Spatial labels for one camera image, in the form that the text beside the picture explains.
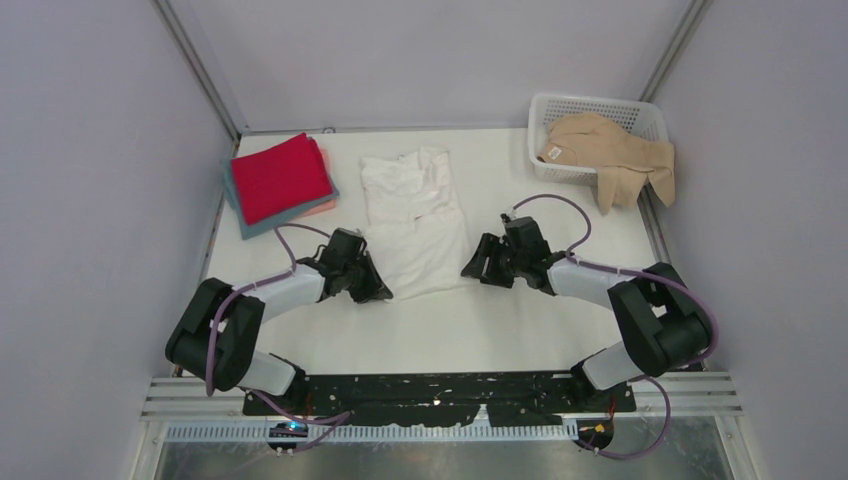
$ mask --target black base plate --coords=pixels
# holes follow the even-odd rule
[[[636,410],[632,390],[623,383],[579,399],[576,382],[568,371],[300,374],[285,396],[269,398],[296,415],[329,417],[350,411],[346,424],[362,426],[467,425],[483,404],[493,427],[557,425],[562,419],[556,414],[605,414],[613,396],[617,411]],[[256,396],[245,398],[244,414],[275,415]]]

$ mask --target stack of towels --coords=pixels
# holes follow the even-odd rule
[[[326,152],[305,133],[223,167],[225,196],[245,240],[297,217],[329,210],[339,196]]]

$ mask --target white wall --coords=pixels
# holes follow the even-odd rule
[[[229,140],[145,0],[4,1],[0,65],[0,478],[121,478]]]
[[[844,478],[848,3],[715,2],[661,90],[672,258],[775,478]]]
[[[541,91],[636,99],[688,0],[174,3],[268,131],[523,126]]]

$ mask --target white plastic basket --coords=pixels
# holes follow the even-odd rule
[[[540,180],[578,185],[598,184],[598,172],[594,168],[554,165],[536,159],[536,155],[548,143],[548,124],[563,115],[583,112],[603,115],[633,135],[646,140],[668,141],[665,122],[656,105],[611,98],[569,97],[539,93],[530,103],[527,150],[533,170]]]

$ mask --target white tabletop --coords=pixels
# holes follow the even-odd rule
[[[483,129],[335,133],[314,135],[330,155],[341,196],[334,210],[298,220],[331,232],[367,225],[359,159],[394,157],[422,145],[450,151],[467,235],[503,234],[499,215],[537,193],[557,193],[582,205],[593,233],[578,253],[622,265],[654,263],[638,209],[613,208],[601,216],[588,187],[541,182],[526,158],[526,130]],[[257,135],[241,141],[239,155],[289,138]],[[562,250],[585,231],[580,215],[555,200],[537,200],[519,211],[539,223],[552,250]],[[324,239],[283,229],[298,258],[311,256]],[[208,276],[228,283],[256,280],[288,267],[273,232],[241,239],[235,212],[221,216]],[[621,339],[612,312],[573,298],[554,298],[517,279],[511,290],[473,284],[397,304],[354,304],[347,293],[303,307],[262,326],[257,348],[286,358],[313,374],[426,373],[568,369]]]

